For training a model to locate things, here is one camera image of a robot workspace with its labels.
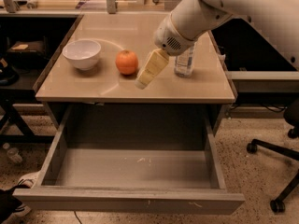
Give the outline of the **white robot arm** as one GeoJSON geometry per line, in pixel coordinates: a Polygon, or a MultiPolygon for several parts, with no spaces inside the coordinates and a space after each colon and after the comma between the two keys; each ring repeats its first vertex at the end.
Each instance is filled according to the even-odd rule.
{"type": "Polygon", "coordinates": [[[299,68],[299,0],[181,0],[160,23],[157,46],[138,72],[145,89],[169,64],[209,30],[240,18],[254,28],[294,68],[299,68]]]}

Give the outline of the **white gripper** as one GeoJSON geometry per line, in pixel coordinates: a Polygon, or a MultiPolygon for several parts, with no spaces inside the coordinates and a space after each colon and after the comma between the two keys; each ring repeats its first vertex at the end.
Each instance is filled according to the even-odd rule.
{"type": "Polygon", "coordinates": [[[154,49],[149,54],[145,64],[137,74],[135,85],[141,90],[145,89],[168,65],[169,55],[179,56],[194,43],[194,40],[183,37],[177,31],[171,21],[171,16],[167,15],[154,34],[154,44],[158,49],[154,49]]]}

